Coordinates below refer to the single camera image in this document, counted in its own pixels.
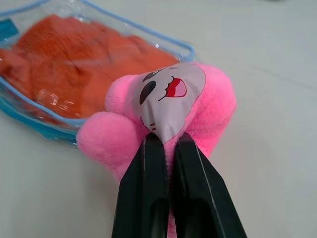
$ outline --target cartoon face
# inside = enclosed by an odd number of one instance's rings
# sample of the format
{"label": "cartoon face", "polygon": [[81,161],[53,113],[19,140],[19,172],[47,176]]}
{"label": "cartoon face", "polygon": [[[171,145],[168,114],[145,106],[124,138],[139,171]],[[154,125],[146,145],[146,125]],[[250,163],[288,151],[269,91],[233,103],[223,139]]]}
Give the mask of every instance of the cartoon face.
{"label": "cartoon face", "polygon": [[141,75],[133,96],[134,113],[149,131],[166,143],[184,126],[205,81],[204,72],[191,63]]}

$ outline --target orange cloth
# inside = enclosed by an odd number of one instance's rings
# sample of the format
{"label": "orange cloth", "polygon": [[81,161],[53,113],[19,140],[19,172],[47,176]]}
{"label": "orange cloth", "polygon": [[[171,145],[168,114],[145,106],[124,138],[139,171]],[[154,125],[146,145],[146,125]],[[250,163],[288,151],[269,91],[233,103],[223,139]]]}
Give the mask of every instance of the orange cloth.
{"label": "orange cloth", "polygon": [[[11,50],[1,49],[0,58],[0,75],[7,82],[67,118],[103,111],[109,86],[122,76],[178,63],[137,36],[57,15],[32,26]],[[31,112],[43,117],[41,110]]]}

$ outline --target white table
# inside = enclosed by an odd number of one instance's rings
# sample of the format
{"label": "white table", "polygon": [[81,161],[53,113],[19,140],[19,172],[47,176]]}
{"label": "white table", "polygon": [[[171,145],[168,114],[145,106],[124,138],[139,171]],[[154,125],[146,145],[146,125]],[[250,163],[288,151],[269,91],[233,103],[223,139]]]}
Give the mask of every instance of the white table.
{"label": "white table", "polygon": [[[317,1],[95,2],[232,78],[238,109],[212,161],[248,237],[317,237]],[[101,166],[3,113],[0,151],[1,238],[111,236],[118,186]]]}

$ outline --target printed eye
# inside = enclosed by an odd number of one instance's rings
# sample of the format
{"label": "printed eye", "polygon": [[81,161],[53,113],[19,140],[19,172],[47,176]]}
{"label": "printed eye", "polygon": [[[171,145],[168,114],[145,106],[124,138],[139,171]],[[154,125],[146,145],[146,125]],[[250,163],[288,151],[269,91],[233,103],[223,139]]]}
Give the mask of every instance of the printed eye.
{"label": "printed eye", "polygon": [[148,82],[141,91],[140,105],[145,101],[149,94],[153,91],[157,83],[155,81]]}
{"label": "printed eye", "polygon": [[161,72],[164,68],[160,69],[160,70],[157,70],[155,72],[151,72],[149,73],[147,76],[145,76],[145,78],[142,80],[142,82],[144,82],[145,80],[148,80],[152,77],[154,77],[157,73]]}

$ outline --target pink plush toy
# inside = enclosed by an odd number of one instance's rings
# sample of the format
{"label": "pink plush toy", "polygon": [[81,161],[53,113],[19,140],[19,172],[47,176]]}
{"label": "pink plush toy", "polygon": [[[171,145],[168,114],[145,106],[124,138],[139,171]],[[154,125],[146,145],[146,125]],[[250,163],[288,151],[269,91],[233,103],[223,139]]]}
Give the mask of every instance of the pink plush toy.
{"label": "pink plush toy", "polygon": [[[77,135],[79,149],[99,161],[120,181],[143,138],[154,133],[165,148],[171,173],[174,147],[187,132],[208,158],[236,107],[229,78],[219,69],[181,63],[115,81],[106,112],[91,116]],[[176,237],[170,215],[168,237]]]}

